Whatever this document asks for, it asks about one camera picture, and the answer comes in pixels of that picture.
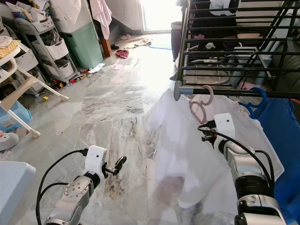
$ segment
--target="black metal rack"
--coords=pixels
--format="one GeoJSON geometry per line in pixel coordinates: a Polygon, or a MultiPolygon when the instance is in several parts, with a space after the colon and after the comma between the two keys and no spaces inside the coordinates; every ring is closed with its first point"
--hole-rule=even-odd
{"type": "MultiPolygon", "coordinates": [[[[286,0],[279,6],[280,1],[273,0],[240,0],[244,2],[277,2],[277,7],[241,7],[214,9],[209,7],[209,0],[187,0],[183,5],[182,35],[180,44],[179,65],[176,74],[174,98],[178,100],[181,94],[209,94],[207,89],[199,88],[201,85],[211,85],[214,94],[226,96],[253,96],[260,94],[252,90],[237,90],[239,83],[248,78],[261,78],[270,81],[274,90],[280,73],[300,72],[300,69],[282,68],[287,55],[300,55],[293,48],[293,42],[300,38],[292,37],[295,20],[300,9],[300,2],[286,0]],[[229,16],[213,15],[211,12],[230,11],[235,13],[229,16]],[[254,12],[254,15],[239,16],[236,12],[254,12]],[[282,30],[283,37],[277,35],[282,30]],[[222,34],[233,32],[236,38],[223,37],[222,34]],[[192,39],[192,35],[205,33],[204,38],[192,39]],[[239,34],[260,34],[255,38],[239,38],[239,34]],[[216,43],[215,49],[205,49],[207,43],[216,43]],[[226,43],[233,47],[218,48],[226,43]],[[283,51],[276,52],[279,44],[283,44],[283,51]],[[270,68],[274,55],[280,56],[277,68],[270,68]],[[193,74],[191,71],[217,71],[218,74],[193,74]],[[187,77],[227,77],[230,81],[224,83],[197,83],[187,82],[187,77]]],[[[300,92],[267,91],[271,98],[300,98],[300,92]]]]}

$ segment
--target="marble floor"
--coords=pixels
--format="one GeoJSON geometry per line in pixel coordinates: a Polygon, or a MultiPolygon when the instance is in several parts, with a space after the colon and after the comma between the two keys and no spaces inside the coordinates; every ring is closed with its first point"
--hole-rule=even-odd
{"type": "MultiPolygon", "coordinates": [[[[123,40],[117,43],[120,49],[124,44],[123,40]]],[[[109,165],[122,155],[127,156],[127,162],[119,175],[109,176],[104,188],[95,190],[80,224],[228,224],[221,215],[202,215],[201,203],[181,209],[176,202],[182,185],[180,178],[163,183],[154,180],[155,161],[149,158],[156,148],[158,132],[146,133],[145,117],[162,93],[173,87],[169,80],[175,71],[172,51],[141,46],[130,49],[127,59],[113,55],[104,63],[92,77],[59,90],[70,98],[66,102],[48,92],[38,98],[22,99],[33,116],[29,125],[42,135],[33,139],[22,127],[16,130],[20,142],[10,149],[8,160],[27,162],[37,172],[11,224],[37,224],[34,209],[44,172],[66,153],[90,145],[108,150],[109,165]],[[123,69],[113,70],[114,64],[122,64],[123,69]]],[[[72,181],[82,173],[84,160],[79,153],[62,160],[48,174],[45,186],[72,181]]],[[[59,200],[62,189],[54,186],[43,196],[42,222],[59,200]]]]}

